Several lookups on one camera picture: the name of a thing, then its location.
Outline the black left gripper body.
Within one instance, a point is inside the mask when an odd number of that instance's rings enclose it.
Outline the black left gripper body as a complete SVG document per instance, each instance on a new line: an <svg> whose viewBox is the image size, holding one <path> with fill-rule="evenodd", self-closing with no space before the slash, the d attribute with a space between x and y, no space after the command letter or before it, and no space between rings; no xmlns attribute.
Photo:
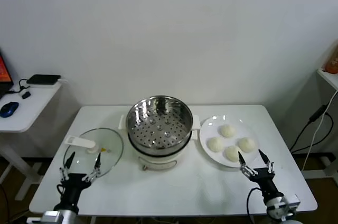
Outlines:
<svg viewBox="0 0 338 224"><path fill-rule="evenodd" d="M91 186L91 182L82 181L86 174L71 173L68 176L68 180L57 185L60 202L55 206L56 210L78 210L81 192Z"/></svg>

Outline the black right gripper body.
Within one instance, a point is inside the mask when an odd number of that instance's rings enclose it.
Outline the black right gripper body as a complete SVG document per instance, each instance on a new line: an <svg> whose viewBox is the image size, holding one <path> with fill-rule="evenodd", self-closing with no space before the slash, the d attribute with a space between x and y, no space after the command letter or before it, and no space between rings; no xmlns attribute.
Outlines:
<svg viewBox="0 0 338 224"><path fill-rule="evenodd" d="M259 185L264 202L280 197L280 192L273 182L274 173L269 173L268 169L254 169L256 173L250 176L250 181Z"/></svg>

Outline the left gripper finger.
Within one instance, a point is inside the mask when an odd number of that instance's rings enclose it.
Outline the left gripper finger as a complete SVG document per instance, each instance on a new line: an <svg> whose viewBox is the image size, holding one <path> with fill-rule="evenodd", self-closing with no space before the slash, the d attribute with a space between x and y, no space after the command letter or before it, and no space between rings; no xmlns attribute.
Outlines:
<svg viewBox="0 0 338 224"><path fill-rule="evenodd" d="M97 158L96 158L93 170L89 174L87 174L82 179L82 181L85 181L85 182L94 182L95 179L99 178L100 175L101 175L101 169L100 169L100 167L101 167L101 153L99 153L98 156L97 156Z"/></svg>
<svg viewBox="0 0 338 224"><path fill-rule="evenodd" d="M64 181L66 181L66 180L69 179L68 171L69 171L69 168L71 167L71 164L72 164L72 161L74 159L74 156L75 156L75 152L73 152L70 155L70 157L64 163L63 167L59 168L60 175L61 175L61 182L64 182Z"/></svg>

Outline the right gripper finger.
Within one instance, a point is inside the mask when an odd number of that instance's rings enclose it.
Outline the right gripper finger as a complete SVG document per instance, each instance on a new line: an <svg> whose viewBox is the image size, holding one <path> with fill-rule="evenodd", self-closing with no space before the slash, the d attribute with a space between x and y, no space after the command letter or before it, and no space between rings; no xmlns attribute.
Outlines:
<svg viewBox="0 0 338 224"><path fill-rule="evenodd" d="M246 176L247 178L251 178L253 176L256 176L256 171L254 169L250 168L246 164L246 162L245 162L245 160L244 160L244 158L243 158L243 156L240 152L238 152L238 156L239 156L239 163L240 163L240 171L242 172L242 174L244 176Z"/></svg>
<svg viewBox="0 0 338 224"><path fill-rule="evenodd" d="M274 163L270 161L270 159L268 158L268 156L261 151L260 149L258 150L263 162L266 165L266 168L268 169L268 173L274 173Z"/></svg>

